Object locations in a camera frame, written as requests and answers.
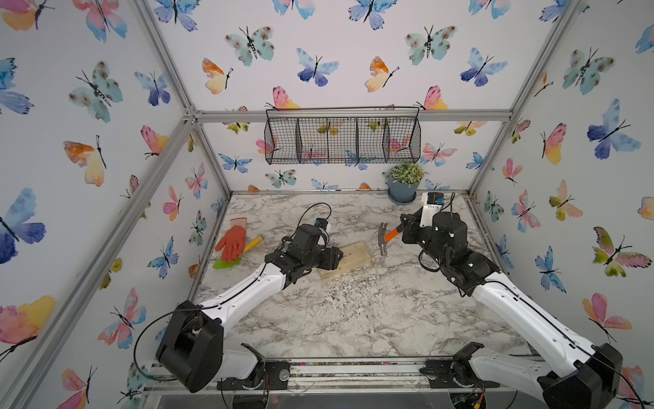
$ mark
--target rubber glove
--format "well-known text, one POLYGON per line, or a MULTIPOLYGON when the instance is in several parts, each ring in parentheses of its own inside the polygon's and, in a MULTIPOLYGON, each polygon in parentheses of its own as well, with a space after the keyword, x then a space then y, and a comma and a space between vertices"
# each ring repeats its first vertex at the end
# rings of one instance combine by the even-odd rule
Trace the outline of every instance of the rubber glove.
POLYGON ((216 251, 222 250, 222 261, 236 261, 245 248, 245 218, 233 219, 232 227, 216 244, 216 251))

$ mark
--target potted plant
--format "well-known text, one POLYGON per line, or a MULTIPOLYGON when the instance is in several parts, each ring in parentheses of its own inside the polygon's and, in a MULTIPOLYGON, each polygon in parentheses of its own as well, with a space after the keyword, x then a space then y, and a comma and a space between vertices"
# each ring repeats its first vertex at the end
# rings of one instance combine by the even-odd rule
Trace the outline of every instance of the potted plant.
POLYGON ((415 191, 424 177, 418 164, 401 164, 390 170, 387 179, 388 197, 397 204, 409 204, 415 199, 415 191))

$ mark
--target black wire mesh basket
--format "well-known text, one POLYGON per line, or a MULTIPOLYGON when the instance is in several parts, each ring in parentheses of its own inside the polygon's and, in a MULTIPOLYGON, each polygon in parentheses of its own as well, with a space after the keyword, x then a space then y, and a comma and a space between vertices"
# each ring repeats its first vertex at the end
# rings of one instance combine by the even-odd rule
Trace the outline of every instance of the black wire mesh basket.
POLYGON ((401 164, 420 158, 419 108, 266 111, 268 164, 401 164))

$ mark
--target wooden block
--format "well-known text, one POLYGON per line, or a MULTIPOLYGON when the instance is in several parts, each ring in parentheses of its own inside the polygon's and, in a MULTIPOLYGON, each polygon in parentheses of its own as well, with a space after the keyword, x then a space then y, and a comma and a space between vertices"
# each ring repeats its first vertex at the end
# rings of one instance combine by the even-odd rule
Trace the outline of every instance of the wooden block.
POLYGON ((338 268, 336 270, 321 270, 318 268, 320 278, 326 279, 338 276, 355 268, 363 267, 372 260, 363 241, 342 247, 341 251, 343 252, 343 258, 338 264, 338 268))

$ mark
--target white marble surface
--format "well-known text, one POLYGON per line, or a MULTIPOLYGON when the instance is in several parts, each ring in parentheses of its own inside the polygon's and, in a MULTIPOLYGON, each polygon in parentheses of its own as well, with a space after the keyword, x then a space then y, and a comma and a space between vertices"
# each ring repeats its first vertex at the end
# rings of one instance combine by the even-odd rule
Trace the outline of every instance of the white marble surface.
MULTIPOLYGON (((214 252, 196 302, 213 297, 249 275, 264 255, 295 230, 311 204, 327 202, 334 224, 331 244, 366 244, 371 264, 322 280, 317 272, 301 278, 254 308, 227 338, 247 342, 266 357, 383 357, 452 355, 471 341, 496 351, 529 354, 527 343, 493 311, 457 289, 440 273, 423 270, 419 247, 388 244, 388 256, 377 246, 377 228, 399 223, 401 213, 413 213, 420 203, 400 207, 384 194, 236 195, 218 237, 229 220, 246 217, 247 241, 261 234, 263 243, 246 253, 240 265, 214 270, 214 252)), ((469 247, 488 254, 464 200, 453 208, 468 225, 469 247)), ((303 222, 325 217, 319 205, 303 222)))

